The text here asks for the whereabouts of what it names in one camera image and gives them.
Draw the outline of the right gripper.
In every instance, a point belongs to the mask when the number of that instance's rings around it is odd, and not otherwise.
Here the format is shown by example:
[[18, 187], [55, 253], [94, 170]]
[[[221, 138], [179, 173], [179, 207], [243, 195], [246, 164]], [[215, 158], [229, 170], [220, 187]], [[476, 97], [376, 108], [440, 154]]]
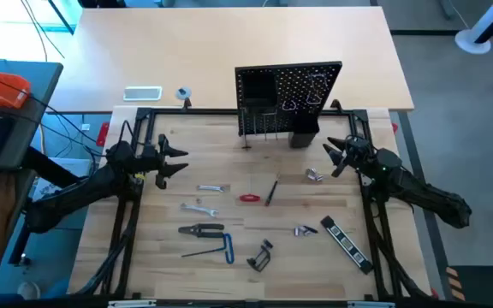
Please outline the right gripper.
[[339, 177], [347, 166], [363, 175], [373, 175], [377, 166], [376, 152], [367, 139], [349, 135], [345, 139], [328, 137], [327, 140], [331, 146], [323, 144], [323, 148], [335, 166], [333, 177]]

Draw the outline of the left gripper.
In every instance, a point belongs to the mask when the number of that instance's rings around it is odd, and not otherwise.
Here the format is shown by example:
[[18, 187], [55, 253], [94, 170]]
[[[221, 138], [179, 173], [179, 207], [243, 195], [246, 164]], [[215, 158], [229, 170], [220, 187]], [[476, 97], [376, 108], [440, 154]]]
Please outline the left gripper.
[[[160, 146], [159, 151], [156, 149], [156, 146], [153, 143], [144, 143], [143, 150], [138, 157], [138, 166], [136, 167], [136, 169], [138, 172], [157, 171], [155, 184], [159, 189], [165, 189], [167, 187], [167, 182], [165, 178], [171, 177], [177, 172], [183, 170], [188, 166], [188, 164], [167, 164], [165, 150], [166, 146], [168, 145], [168, 140], [164, 134], [160, 134], [158, 136], [158, 145]], [[183, 157], [187, 156], [188, 152], [168, 147], [167, 155], [169, 157]]]

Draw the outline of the large silver wrench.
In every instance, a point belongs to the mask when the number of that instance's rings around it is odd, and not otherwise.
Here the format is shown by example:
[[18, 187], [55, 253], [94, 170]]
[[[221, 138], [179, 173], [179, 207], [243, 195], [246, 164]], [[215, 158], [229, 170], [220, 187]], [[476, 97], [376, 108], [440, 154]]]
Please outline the large silver wrench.
[[198, 212], [203, 212], [203, 213], [205, 213], [211, 217], [216, 217], [218, 214], [218, 210], [209, 209], [209, 208], [205, 208], [205, 207], [201, 207], [201, 206], [197, 206], [197, 205], [181, 204], [181, 208], [183, 210], [195, 210]]

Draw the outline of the black-handled pliers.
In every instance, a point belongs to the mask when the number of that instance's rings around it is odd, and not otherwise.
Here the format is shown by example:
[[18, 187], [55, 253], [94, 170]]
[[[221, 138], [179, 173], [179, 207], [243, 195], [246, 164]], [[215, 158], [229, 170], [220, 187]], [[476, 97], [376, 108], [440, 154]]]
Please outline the black-handled pliers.
[[218, 223], [197, 223], [178, 228], [180, 234], [189, 234], [197, 238], [222, 238], [223, 230], [224, 226]]

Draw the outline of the blue-handled hex key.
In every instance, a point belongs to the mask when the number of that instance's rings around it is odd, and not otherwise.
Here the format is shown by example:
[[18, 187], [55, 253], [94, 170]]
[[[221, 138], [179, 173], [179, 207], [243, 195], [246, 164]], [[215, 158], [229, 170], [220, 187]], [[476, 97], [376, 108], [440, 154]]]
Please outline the blue-handled hex key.
[[189, 253], [186, 255], [182, 255], [182, 257], [187, 258], [187, 257], [193, 257], [193, 256], [198, 256], [198, 255], [203, 255], [203, 254], [223, 252], [226, 263], [227, 264], [233, 264], [235, 262], [235, 252], [234, 252], [234, 248], [233, 248], [232, 236], [230, 234], [224, 233], [222, 236], [222, 239], [223, 239], [223, 246], [222, 247], [211, 249], [208, 251]]

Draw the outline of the black plastic clamp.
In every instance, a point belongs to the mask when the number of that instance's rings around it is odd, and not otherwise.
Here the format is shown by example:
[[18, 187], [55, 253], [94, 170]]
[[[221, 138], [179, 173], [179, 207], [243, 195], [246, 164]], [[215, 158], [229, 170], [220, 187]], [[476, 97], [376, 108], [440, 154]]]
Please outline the black plastic clamp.
[[258, 254], [247, 260], [247, 264], [255, 271], [262, 272], [267, 264], [271, 260], [270, 250], [273, 248], [273, 245], [267, 240], [264, 239], [262, 245], [260, 246], [260, 251]]

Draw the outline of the glossy black box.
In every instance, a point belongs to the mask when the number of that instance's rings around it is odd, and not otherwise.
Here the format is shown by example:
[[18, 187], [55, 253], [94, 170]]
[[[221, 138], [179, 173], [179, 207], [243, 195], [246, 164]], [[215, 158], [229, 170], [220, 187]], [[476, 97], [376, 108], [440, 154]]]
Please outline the glossy black box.
[[306, 148], [318, 132], [318, 115], [309, 113], [297, 115], [288, 135], [288, 145], [293, 149]]

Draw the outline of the black perforated pegboard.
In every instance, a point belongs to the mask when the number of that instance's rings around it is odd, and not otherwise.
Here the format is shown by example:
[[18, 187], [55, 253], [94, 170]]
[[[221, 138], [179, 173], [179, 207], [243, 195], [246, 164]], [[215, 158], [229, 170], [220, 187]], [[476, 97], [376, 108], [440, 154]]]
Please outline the black perforated pegboard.
[[[235, 93], [238, 112], [238, 134], [241, 136], [241, 108], [243, 106], [241, 98], [241, 72], [247, 70], [270, 70], [276, 76], [277, 103], [269, 108], [252, 108], [257, 117], [258, 133], [264, 133], [262, 114], [276, 110], [276, 123], [278, 133], [291, 131], [293, 120], [301, 114], [319, 115], [326, 104], [330, 93], [336, 83], [336, 79], [342, 70], [342, 62], [308, 62], [265, 66], [238, 67], [235, 69]], [[325, 74], [328, 89], [323, 94], [323, 102], [319, 105], [311, 105], [306, 102], [308, 92], [311, 89], [310, 74]], [[282, 103], [294, 100], [298, 104], [298, 109], [294, 111], [283, 111]], [[273, 133], [273, 118], [268, 118], [267, 133]]]

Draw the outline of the long black screwdriver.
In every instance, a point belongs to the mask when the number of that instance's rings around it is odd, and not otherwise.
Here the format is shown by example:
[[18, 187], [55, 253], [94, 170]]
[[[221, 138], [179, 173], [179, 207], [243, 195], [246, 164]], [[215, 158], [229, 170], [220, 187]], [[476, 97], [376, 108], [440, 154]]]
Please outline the long black screwdriver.
[[270, 205], [271, 200], [273, 199], [273, 196], [274, 196], [275, 190], [276, 190], [276, 186], [277, 186], [277, 184], [278, 184], [278, 182], [280, 180], [280, 175], [281, 175], [280, 173], [278, 173], [276, 175], [276, 178], [275, 178], [275, 180], [274, 180], [274, 182], [272, 184], [271, 190], [270, 190], [270, 192], [269, 192], [269, 194], [268, 194], [268, 196], [267, 196], [267, 198], [266, 198], [266, 200], [264, 202], [264, 206], [266, 206], [266, 207]]

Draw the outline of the black spirit level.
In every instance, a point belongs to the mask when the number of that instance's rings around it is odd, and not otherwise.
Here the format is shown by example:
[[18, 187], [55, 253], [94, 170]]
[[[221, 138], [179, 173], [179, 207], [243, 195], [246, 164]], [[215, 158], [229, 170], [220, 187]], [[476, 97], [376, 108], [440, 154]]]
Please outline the black spirit level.
[[344, 250], [362, 273], [368, 275], [373, 270], [372, 263], [366, 255], [353, 243], [346, 233], [334, 222], [330, 216], [321, 220], [321, 225], [335, 242]]

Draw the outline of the black pegboard bin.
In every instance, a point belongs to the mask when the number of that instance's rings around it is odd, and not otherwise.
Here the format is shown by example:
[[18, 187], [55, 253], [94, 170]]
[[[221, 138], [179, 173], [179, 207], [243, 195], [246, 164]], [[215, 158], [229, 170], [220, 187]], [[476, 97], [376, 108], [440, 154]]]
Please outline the black pegboard bin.
[[269, 108], [277, 103], [276, 76], [270, 70], [241, 72], [242, 105], [252, 108]]

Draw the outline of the beige desk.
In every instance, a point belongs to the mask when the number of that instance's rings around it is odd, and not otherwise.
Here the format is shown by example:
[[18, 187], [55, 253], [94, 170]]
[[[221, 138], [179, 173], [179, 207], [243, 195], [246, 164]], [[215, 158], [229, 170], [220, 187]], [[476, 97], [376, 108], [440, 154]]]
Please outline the beige desk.
[[194, 105], [227, 109], [238, 67], [334, 61], [343, 107], [413, 109], [379, 7], [86, 9], [50, 105], [110, 112], [127, 87], [161, 86], [163, 105], [187, 87]]

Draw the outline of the grey side table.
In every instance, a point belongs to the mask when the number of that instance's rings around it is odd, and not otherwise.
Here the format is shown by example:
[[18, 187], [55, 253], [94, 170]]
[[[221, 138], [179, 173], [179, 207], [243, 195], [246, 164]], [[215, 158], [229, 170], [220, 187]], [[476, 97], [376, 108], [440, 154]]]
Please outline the grey side table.
[[0, 169], [17, 169], [27, 153], [46, 106], [56, 88], [63, 65], [57, 62], [17, 62], [0, 60], [0, 72], [15, 74], [30, 82], [30, 97], [20, 109], [0, 107], [0, 117], [14, 123], [0, 153]]

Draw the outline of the white floor stand pole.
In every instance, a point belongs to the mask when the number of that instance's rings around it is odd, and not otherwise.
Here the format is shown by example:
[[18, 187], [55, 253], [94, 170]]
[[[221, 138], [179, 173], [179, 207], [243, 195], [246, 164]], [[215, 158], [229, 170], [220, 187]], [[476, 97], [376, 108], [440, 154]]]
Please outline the white floor stand pole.
[[493, 4], [474, 26], [457, 32], [454, 36], [454, 41], [463, 51], [474, 55], [482, 55], [490, 51], [490, 38], [492, 36]]

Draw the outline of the yellow black hazard tape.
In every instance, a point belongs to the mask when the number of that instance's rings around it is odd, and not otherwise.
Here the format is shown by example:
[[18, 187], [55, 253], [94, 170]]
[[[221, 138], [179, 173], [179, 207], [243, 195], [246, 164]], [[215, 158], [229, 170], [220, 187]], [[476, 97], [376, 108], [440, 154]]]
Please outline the yellow black hazard tape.
[[463, 294], [458, 272], [451, 267], [447, 267], [445, 272], [448, 277], [448, 284], [453, 298], [459, 301], [465, 301], [466, 299]]

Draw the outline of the orange plastic case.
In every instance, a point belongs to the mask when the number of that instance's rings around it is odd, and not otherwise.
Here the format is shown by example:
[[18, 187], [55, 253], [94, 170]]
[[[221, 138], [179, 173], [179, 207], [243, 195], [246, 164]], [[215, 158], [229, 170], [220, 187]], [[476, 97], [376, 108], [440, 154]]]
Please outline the orange plastic case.
[[0, 72], [0, 107], [20, 109], [31, 93], [31, 83], [17, 74]]

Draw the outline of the black aluminium table frame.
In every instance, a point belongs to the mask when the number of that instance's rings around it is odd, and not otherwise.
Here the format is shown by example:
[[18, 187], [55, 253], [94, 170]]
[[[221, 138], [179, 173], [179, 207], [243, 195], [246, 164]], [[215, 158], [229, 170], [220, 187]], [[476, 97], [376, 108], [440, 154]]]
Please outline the black aluminium table frame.
[[[369, 253], [367, 215], [356, 172], [346, 169], [335, 178], [323, 144], [328, 137], [344, 138], [361, 126], [330, 111], [319, 120], [319, 133], [305, 149], [291, 149], [286, 134], [248, 138], [244, 150], [238, 134], [238, 116], [225, 110], [162, 110], [155, 119], [156, 133], [172, 146], [187, 151], [188, 166], [173, 175], [165, 189], [146, 177], [124, 294], [140, 293], [153, 299], [232, 300], [342, 300], [362, 299], [379, 287], [391, 288], [389, 268], [365, 275], [324, 230], [330, 216], [364, 253]], [[313, 169], [324, 178], [306, 174]], [[269, 206], [264, 202], [276, 175], [280, 180]], [[225, 192], [204, 191], [198, 185], [222, 186]], [[260, 197], [241, 202], [243, 194]], [[218, 210], [211, 217], [181, 204]], [[223, 252], [183, 258], [194, 252], [223, 246], [222, 238], [180, 234], [179, 227], [218, 223], [233, 240], [235, 262]], [[317, 234], [296, 237], [300, 226]], [[273, 248], [262, 272], [248, 264], [267, 239]]]

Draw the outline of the silver metal rail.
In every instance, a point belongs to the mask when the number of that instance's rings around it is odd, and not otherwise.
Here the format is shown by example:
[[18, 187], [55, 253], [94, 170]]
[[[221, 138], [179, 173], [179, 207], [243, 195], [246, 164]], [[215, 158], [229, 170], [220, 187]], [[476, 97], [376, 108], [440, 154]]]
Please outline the silver metal rail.
[[128, 299], [109, 301], [107, 308], [151, 308], [156, 307], [155, 299]]
[[348, 301], [347, 308], [395, 308], [395, 303], [381, 301]]

